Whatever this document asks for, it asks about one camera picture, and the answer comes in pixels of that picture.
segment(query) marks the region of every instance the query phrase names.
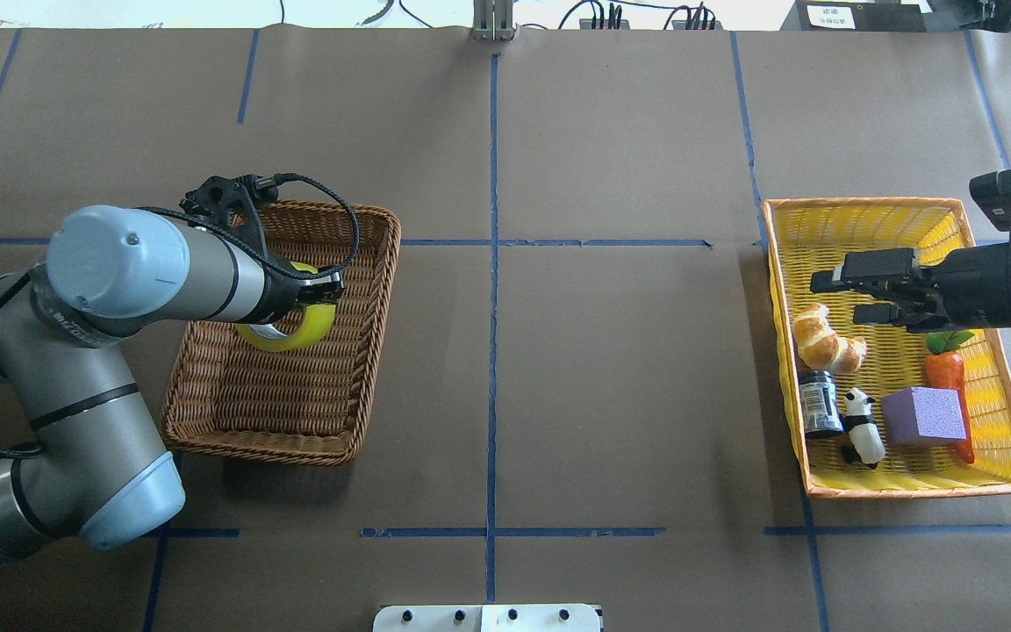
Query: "toy croissant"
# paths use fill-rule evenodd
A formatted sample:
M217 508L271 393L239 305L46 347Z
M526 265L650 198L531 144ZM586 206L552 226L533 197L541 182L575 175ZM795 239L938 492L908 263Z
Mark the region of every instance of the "toy croissant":
M795 341L802 362L817 371L851 373L863 363L868 344L840 336L829 327L829 308L816 302L795 318Z

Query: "yellow plastic basket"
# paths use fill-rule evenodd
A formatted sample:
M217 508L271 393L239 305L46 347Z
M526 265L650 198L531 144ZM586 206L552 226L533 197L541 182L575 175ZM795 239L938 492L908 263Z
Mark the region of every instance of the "yellow plastic basket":
M854 305L875 299L855 292L814 295L811 273L843 263L847 252L888 248L915 248L919 263L938 263L951 250L975 245L961 203L926 197L766 200L762 214L769 237L778 379L807 493L830 499L1011 493L1011 376L995 330L975 331L975 339L960 349L967 365L973 464L962 462L950 447L888 445L879 404L874 412L888 456L875 470L845 463L840 445L846 437L807 441L800 423L799 361L791 322L814 302L829 305L830 325L840 335L862 336L868 342L867 359L858 371L837 376L838 398L853 387L879 399L910 385L926 385L922 336L900 328L853 325Z

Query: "yellow tape roll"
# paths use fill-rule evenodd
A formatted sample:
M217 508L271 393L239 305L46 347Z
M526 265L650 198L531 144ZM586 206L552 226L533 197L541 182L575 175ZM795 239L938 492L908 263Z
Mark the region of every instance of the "yellow tape roll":
M301 272L317 272L313 265L297 263L292 261L291 265ZM330 327L334 324L334 305L329 303L308 304L303 308L302 323L298 324L298 329L292 335L284 335L278 331L274 325L237 325L237 333L240 333L245 342L261 351L277 353L281 351L293 351L316 344L323 340Z

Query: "basket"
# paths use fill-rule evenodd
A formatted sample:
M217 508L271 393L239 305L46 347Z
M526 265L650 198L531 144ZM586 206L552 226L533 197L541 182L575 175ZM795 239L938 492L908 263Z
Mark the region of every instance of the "basket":
M361 249L342 272L346 289L318 344L268 353L245 343L236 325L188 325L162 412L171 447L309 465L357 455L369 428L400 221L383 208L354 211ZM261 220L268 247L289 260L320 267L349 254L352 233L338 204L281 201ZM297 321L288 315L281 329Z
M876 299L857 292L816 296L810 292L811 273L842 264L851 251L916 248L919 263L938 263L951 250L975 245L961 203L924 197L766 200L762 215L769 237L778 377L808 495L937 499L1011 493L1011 376L995 330L975 330L975 339L960 349L975 463L964 463L950 447L888 445L879 404L874 413L888 455L876 470L845 463L840 453L845 436L807 441L802 428L791 324L807 305L825 302L832 328L868 342L868 355L858 371L837 376L838 396L859 387L879 399L910 385L924 385L922 364L928 353L922 336L904 329L853 325L854 305Z

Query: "black can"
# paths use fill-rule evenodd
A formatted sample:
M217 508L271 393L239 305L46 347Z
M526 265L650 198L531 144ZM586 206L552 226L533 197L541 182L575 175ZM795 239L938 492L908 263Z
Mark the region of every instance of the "black can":
M841 435L837 414L837 382L829 371L799 373L798 395L802 399L802 427L807 439L827 439Z

